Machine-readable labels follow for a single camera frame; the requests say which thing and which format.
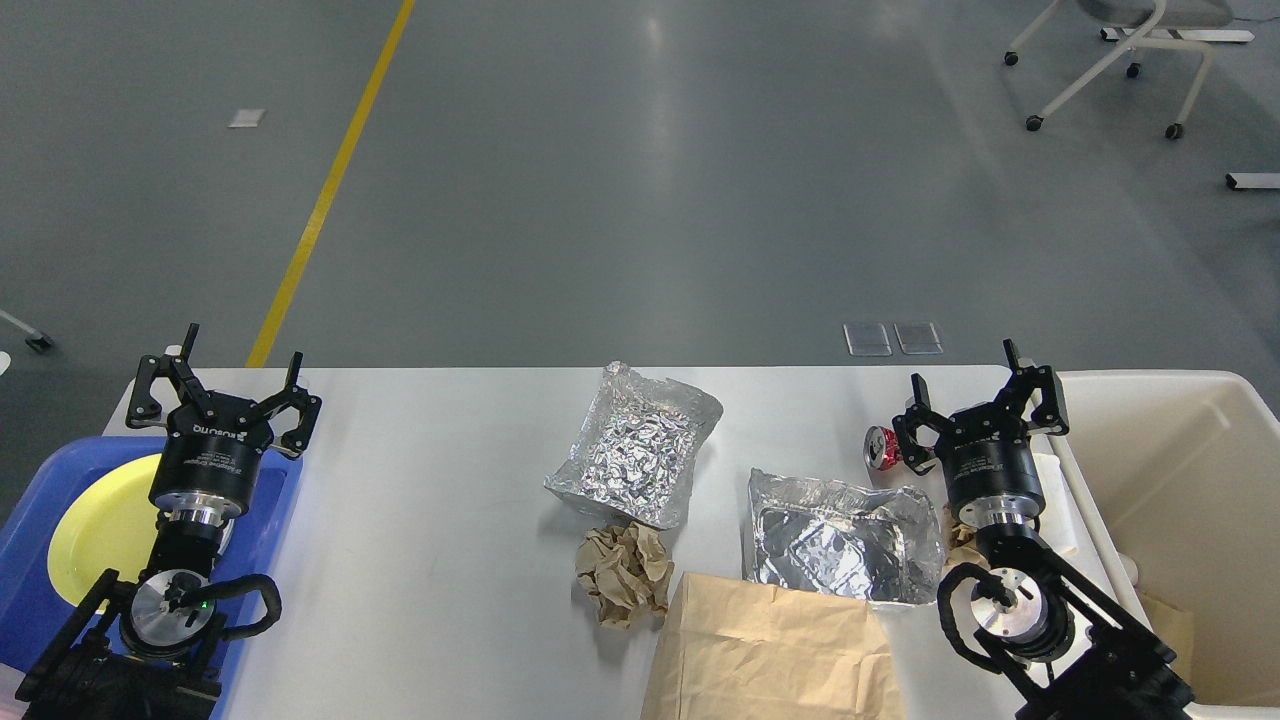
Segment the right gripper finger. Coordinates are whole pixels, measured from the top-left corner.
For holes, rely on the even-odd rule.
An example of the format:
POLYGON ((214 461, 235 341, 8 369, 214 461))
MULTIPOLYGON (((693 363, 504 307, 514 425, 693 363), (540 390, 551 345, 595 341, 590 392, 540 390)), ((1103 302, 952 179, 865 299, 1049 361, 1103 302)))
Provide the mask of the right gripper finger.
POLYGON ((911 374, 911 397, 905 409, 892 418, 902 462, 915 475, 927 475, 938 462, 936 445, 925 445, 919 438, 922 429, 932 430, 938 438, 948 433, 948 419, 938 414, 931 404, 927 382, 920 374, 911 374))
POLYGON ((1055 369, 1025 357, 1012 340, 1004 341, 1004 351, 1010 369, 1004 409, 1021 423, 1027 436, 1066 436, 1068 409, 1055 369))

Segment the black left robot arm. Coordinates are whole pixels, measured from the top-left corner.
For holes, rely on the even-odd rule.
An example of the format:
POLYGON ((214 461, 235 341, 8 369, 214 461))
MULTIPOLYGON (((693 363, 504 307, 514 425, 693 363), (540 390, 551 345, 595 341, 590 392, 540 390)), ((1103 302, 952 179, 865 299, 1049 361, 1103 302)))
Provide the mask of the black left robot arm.
POLYGON ((270 451, 296 460, 323 401, 300 383, 255 400, 207 389, 189 365, 191 324, 177 351, 145 355, 125 424, 159 427, 165 443, 148 488, 156 538, 133 580, 105 569, 17 687, 27 719, 209 719, 221 696, 218 651, 282 618, 262 571, 219 570, 250 515, 270 451))

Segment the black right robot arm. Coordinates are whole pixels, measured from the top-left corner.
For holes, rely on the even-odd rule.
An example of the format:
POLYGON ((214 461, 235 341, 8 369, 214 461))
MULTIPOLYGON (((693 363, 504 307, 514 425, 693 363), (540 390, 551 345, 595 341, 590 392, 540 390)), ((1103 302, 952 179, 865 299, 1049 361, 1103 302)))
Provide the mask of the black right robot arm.
POLYGON ((905 465, 942 471, 951 518, 983 557, 940 582, 942 633, 1014 685, 1019 719, 1185 719, 1193 692, 1175 652, 1041 537, 1047 501, 1030 439, 1068 433, 1064 392, 1051 366, 1011 340, 1004 351, 1010 375, 991 401, 937 413, 915 374, 892 420, 905 465))

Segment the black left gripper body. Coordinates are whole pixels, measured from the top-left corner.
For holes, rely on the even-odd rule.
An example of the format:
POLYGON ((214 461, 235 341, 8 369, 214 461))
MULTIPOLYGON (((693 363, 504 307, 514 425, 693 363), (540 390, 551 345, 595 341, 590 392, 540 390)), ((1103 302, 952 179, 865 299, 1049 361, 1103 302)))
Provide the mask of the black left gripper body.
POLYGON ((224 518, 239 518, 251 507, 259 473, 273 429, 265 421, 236 428, 229 420, 211 419, 195 409, 178 409, 166 418, 165 441, 150 502, 164 511, 177 509, 186 496, 218 498, 224 518))

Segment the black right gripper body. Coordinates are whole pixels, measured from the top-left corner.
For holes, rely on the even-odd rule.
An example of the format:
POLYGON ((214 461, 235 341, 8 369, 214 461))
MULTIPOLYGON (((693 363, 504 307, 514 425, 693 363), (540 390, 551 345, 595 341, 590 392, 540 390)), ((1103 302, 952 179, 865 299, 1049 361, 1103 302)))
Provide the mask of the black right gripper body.
POLYGON ((1032 425, 1004 405, 977 405, 951 416, 945 432, 945 480, 955 521, 988 527, 1001 512, 1023 520, 1046 506, 1030 451, 1032 425))

